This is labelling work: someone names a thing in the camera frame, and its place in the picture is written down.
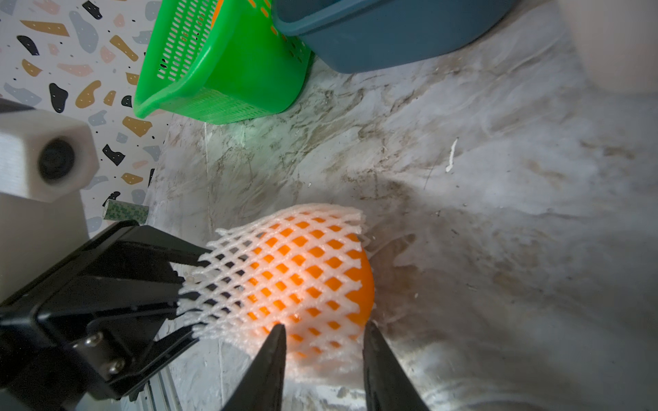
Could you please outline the dark teal plastic bin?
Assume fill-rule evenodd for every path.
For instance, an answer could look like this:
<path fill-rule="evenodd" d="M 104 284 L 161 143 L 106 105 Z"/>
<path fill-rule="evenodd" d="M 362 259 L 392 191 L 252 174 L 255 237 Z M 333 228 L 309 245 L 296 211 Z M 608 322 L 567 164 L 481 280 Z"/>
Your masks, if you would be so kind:
<path fill-rule="evenodd" d="M 279 0 L 274 26 L 343 74 L 382 70 L 457 51 L 486 34 L 511 0 Z"/>

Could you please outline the netted orange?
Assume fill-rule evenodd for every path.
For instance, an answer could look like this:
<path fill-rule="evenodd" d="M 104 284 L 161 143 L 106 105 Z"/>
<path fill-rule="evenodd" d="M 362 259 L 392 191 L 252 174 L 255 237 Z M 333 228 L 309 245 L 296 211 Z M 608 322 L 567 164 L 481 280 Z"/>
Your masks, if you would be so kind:
<path fill-rule="evenodd" d="M 353 228 L 326 219 L 268 226 L 250 260 L 239 316 L 254 334 L 284 325 L 300 361 L 344 359 L 375 303 L 375 281 Z"/>
<path fill-rule="evenodd" d="M 218 18 L 219 12 L 221 11 L 223 3 L 224 3 L 224 0 L 218 0 L 217 1 L 216 6 L 215 6 L 215 10 L 214 10 L 214 15 L 212 16 L 212 20 L 211 20 L 211 27 L 214 26 L 214 24 L 216 22 L 216 19 Z"/>

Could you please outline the green patterned tape roll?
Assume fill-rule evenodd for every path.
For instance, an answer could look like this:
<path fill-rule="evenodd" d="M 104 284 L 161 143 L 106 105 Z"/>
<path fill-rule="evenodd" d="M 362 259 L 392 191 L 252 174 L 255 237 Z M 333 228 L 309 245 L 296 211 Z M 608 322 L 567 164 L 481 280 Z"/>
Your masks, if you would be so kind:
<path fill-rule="evenodd" d="M 145 224 L 148 214 L 149 207 L 144 205 L 109 199 L 104 206 L 103 219 L 112 222 L 133 220 Z"/>

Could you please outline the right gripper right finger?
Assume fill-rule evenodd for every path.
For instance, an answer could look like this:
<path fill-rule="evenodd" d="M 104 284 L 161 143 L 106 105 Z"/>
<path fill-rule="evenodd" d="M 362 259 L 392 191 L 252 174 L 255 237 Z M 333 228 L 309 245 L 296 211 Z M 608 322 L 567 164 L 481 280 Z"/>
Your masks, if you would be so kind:
<path fill-rule="evenodd" d="M 429 411 L 372 320 L 364 328 L 363 378 L 368 411 Z"/>

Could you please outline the white plastic mesh basket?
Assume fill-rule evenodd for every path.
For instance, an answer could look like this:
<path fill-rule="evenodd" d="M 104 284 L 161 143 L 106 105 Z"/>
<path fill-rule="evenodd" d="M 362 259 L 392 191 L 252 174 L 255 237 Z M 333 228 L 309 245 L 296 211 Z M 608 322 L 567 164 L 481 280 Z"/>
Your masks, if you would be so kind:
<path fill-rule="evenodd" d="M 588 77 L 618 94 L 657 92 L 656 1 L 560 1 Z"/>

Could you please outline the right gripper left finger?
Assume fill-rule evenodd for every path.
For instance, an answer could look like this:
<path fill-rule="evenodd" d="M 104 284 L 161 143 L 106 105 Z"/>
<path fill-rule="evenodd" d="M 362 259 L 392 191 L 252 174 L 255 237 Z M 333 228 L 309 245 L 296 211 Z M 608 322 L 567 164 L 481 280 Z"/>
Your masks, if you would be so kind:
<path fill-rule="evenodd" d="M 280 411 L 286 365 L 286 329 L 275 325 L 223 411 Z"/>

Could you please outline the green plastic mesh basket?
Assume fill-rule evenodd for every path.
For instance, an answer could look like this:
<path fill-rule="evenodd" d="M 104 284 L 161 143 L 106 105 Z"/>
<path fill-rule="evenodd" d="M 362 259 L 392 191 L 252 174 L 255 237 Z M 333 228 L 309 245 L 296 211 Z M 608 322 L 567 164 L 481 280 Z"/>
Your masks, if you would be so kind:
<path fill-rule="evenodd" d="M 164 1 L 133 97 L 138 118 L 169 111 L 212 124 L 287 110 L 305 82 L 312 51 L 279 32 L 272 1 Z"/>

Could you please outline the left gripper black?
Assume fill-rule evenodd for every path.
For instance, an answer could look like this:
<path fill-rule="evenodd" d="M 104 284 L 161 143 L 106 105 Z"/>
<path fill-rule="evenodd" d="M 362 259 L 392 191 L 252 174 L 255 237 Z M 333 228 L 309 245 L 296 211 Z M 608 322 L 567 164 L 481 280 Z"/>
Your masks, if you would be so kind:
<path fill-rule="evenodd" d="M 159 338 L 180 285 L 173 264 L 205 267 L 206 248 L 118 222 L 1 307 L 1 407 L 72 409 L 82 397 L 135 401 L 198 342 L 193 326 Z"/>

